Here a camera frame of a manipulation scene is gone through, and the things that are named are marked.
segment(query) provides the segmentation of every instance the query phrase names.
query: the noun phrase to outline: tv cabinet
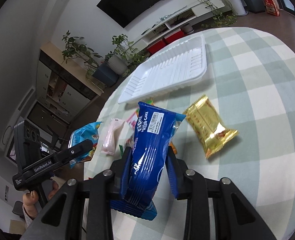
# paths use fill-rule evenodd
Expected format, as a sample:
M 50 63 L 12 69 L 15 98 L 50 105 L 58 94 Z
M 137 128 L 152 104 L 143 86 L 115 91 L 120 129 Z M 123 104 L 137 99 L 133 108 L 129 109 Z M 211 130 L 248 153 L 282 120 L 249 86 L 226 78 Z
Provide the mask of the tv cabinet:
M 215 5 L 217 8 L 224 7 L 224 3 L 221 0 L 208 1 L 211 4 Z M 159 22 L 154 27 L 150 28 L 145 33 L 137 37 L 134 40 L 133 47 L 141 51 L 149 45 L 153 44 L 154 42 L 159 41 L 169 32 L 178 29 L 184 24 L 190 22 L 191 20 L 209 12 L 211 12 L 210 6 L 208 6 L 204 2 L 201 3 L 200 1 L 195 0 L 195 2 L 177 11 L 173 15 L 166 18 L 164 21 Z

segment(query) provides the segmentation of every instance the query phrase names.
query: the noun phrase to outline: white plastic tray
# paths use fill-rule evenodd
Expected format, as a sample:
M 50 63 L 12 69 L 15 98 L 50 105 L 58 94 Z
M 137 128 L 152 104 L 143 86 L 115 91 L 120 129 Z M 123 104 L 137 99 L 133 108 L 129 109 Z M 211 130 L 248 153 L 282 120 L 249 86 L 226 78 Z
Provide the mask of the white plastic tray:
M 138 102 L 192 86 L 206 72 L 205 41 L 202 34 L 183 41 L 143 62 L 132 73 L 118 103 Z

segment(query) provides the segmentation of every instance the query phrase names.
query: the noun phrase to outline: blue-white snack bag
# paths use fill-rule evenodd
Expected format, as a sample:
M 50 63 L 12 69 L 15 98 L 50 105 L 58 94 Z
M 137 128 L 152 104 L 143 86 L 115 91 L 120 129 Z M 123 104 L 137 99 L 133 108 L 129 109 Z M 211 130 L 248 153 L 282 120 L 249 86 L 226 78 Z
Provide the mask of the blue-white snack bag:
M 93 148 L 90 150 L 88 153 L 85 153 L 77 158 L 74 158 L 73 160 L 70 161 L 70 168 L 73 168 L 75 164 L 79 162 L 87 162 L 92 160 L 93 154 L 96 150 L 96 147 L 98 145 L 98 140 L 99 140 L 99 132 L 98 128 L 100 127 L 102 122 L 92 122 L 89 123 L 80 129 L 75 130 L 71 134 L 71 138 L 69 141 L 68 148 L 86 140 L 90 139 L 93 142 Z
M 145 211 L 158 186 L 170 140 L 185 115 L 143 102 L 139 106 L 124 200 Z

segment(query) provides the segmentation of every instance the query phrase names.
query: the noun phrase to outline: pink wrapped snack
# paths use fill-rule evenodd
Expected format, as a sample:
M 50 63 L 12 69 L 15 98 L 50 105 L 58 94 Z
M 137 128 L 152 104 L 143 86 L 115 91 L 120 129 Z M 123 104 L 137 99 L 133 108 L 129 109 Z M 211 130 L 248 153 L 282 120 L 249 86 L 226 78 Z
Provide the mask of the pink wrapped snack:
M 101 148 L 101 152 L 105 153 L 106 155 L 114 156 L 116 142 L 119 139 L 124 122 L 125 122 L 124 120 L 117 119 L 117 118 L 111 119 L 108 132 L 103 140 L 103 146 Z

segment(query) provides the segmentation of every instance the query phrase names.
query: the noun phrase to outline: cabinet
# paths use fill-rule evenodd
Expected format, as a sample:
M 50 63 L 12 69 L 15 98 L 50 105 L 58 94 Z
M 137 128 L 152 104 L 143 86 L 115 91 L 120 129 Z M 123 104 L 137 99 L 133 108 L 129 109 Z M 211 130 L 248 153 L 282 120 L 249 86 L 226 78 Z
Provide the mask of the cabinet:
M 224 3 L 221 0 L 209 0 L 210 4 L 214 4 L 217 8 L 222 8 Z M 208 12 L 211 12 L 211 6 L 208 6 L 206 3 L 200 3 L 194 7 L 192 7 L 192 11 L 196 16 L 201 16 Z
M 45 66 L 41 61 L 38 62 L 37 72 L 37 99 L 44 101 L 46 99 L 46 93 L 51 76 L 51 70 Z
M 67 85 L 59 105 L 70 112 L 80 112 L 90 102 L 89 99 L 83 97 L 79 92 Z
M 62 52 L 48 42 L 40 49 L 36 94 L 38 101 L 55 116 L 71 120 L 103 90 L 88 82 L 86 70 L 73 60 L 63 61 Z

